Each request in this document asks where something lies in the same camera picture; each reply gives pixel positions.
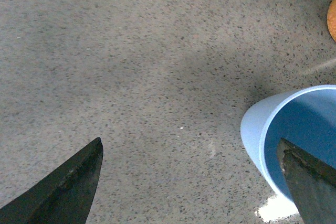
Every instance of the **orange object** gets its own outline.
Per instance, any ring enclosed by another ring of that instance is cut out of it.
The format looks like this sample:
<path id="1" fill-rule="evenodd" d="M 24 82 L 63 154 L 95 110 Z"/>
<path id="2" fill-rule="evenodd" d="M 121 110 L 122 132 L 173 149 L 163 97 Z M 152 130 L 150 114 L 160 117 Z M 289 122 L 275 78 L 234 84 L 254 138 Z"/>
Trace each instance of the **orange object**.
<path id="1" fill-rule="evenodd" d="M 336 41 L 336 0 L 333 0 L 329 6 L 327 24 L 331 37 Z"/>

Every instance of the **floor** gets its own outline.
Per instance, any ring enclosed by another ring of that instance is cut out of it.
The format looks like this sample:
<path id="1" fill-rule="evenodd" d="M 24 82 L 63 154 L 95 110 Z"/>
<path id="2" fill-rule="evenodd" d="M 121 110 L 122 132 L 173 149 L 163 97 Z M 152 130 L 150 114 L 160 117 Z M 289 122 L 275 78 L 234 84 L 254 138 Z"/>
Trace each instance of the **floor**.
<path id="1" fill-rule="evenodd" d="M 100 136 L 87 223 L 265 223 L 240 121 L 335 83 L 331 0 L 0 1 L 0 206 Z"/>

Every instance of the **terrazzo floor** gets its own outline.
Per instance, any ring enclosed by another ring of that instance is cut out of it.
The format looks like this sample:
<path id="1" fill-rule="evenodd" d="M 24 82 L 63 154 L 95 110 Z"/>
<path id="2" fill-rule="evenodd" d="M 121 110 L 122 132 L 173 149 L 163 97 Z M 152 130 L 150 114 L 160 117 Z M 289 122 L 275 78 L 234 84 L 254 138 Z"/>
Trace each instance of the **terrazzo floor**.
<path id="1" fill-rule="evenodd" d="M 265 223 L 240 121 L 335 83 L 330 1 L 0 0 L 0 206 L 100 136 L 88 224 Z"/>

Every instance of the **cup rim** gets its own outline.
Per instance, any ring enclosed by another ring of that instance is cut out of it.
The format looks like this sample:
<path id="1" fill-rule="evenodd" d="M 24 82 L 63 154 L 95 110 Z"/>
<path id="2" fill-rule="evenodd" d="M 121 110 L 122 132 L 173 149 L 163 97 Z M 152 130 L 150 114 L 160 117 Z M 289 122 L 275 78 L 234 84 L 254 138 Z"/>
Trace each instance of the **cup rim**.
<path id="1" fill-rule="evenodd" d="M 267 118 L 266 123 L 262 127 L 261 135 L 260 135 L 260 144 L 259 144 L 259 161 L 260 161 L 260 167 L 261 172 L 264 174 L 265 178 L 268 178 L 267 182 L 270 184 L 271 188 L 274 190 L 274 192 L 277 195 L 282 195 L 289 199 L 282 191 L 279 189 L 279 187 L 276 185 L 274 180 L 272 179 L 269 170 L 266 165 L 266 159 L 265 159 L 265 140 L 266 140 L 266 134 L 268 131 L 269 126 L 271 125 L 273 119 L 275 116 L 279 113 L 279 111 L 286 106 L 290 101 L 294 100 L 295 98 L 313 92 L 313 91 L 319 91 L 319 90 L 336 90 L 336 85 L 333 84 L 327 84 L 327 85 L 319 85 L 319 86 L 313 86 L 309 88 L 304 88 L 301 90 L 298 90 L 294 94 L 290 95 L 286 99 L 284 99 L 280 104 L 276 106 L 276 108 L 271 112 L 270 116 Z"/>

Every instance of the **blue plastic cup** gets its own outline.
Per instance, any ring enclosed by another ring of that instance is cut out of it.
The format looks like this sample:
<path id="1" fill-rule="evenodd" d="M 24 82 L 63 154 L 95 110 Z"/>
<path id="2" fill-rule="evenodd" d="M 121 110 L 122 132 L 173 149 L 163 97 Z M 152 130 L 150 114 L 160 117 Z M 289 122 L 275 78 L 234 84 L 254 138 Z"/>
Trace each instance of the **blue plastic cup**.
<path id="1" fill-rule="evenodd" d="M 281 137 L 336 168 L 336 85 L 273 95 L 254 104 L 241 122 L 247 153 L 275 193 L 290 202 L 276 155 Z"/>

